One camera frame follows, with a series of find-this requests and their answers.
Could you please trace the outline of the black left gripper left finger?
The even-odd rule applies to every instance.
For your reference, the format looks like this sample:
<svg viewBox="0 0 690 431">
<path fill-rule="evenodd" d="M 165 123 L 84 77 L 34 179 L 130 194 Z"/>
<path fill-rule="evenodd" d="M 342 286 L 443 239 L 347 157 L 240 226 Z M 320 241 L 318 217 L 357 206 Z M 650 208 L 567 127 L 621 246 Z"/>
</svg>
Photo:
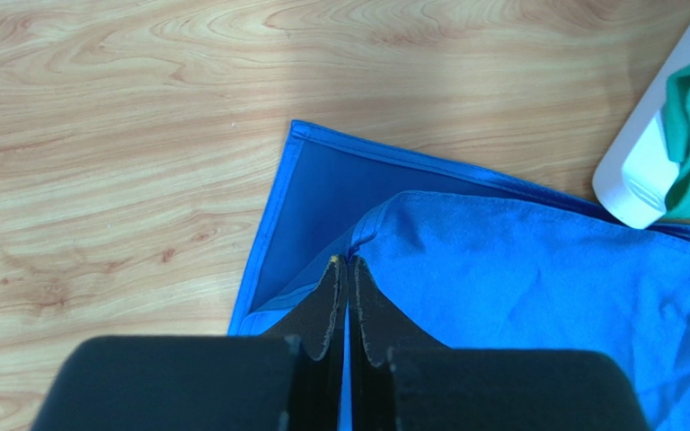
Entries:
<svg viewBox="0 0 690 431">
<path fill-rule="evenodd" d="M 334 430 L 344 360 L 342 275 L 258 336 L 103 336 L 66 359 L 36 430 Z"/>
</svg>

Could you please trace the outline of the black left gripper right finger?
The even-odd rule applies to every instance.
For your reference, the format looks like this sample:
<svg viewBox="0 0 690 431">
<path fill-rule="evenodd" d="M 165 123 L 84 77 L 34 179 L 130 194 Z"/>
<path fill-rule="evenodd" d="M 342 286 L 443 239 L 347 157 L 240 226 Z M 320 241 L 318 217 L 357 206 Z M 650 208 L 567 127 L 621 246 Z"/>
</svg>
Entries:
<svg viewBox="0 0 690 431">
<path fill-rule="evenodd" d="M 581 350 L 451 348 L 348 265 L 349 375 L 356 430 L 644 430 L 608 356 Z"/>
</svg>

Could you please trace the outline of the blue cloth napkin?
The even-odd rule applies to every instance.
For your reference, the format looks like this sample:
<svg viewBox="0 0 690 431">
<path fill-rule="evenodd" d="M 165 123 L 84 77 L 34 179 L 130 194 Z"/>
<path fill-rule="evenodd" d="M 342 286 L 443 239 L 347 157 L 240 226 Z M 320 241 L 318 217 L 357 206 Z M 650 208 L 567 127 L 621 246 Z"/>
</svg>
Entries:
<svg viewBox="0 0 690 431">
<path fill-rule="evenodd" d="M 655 430 L 690 430 L 690 224 L 601 206 L 471 164 L 296 120 L 229 324 L 257 335 L 333 255 L 451 347 L 613 358 Z"/>
</svg>

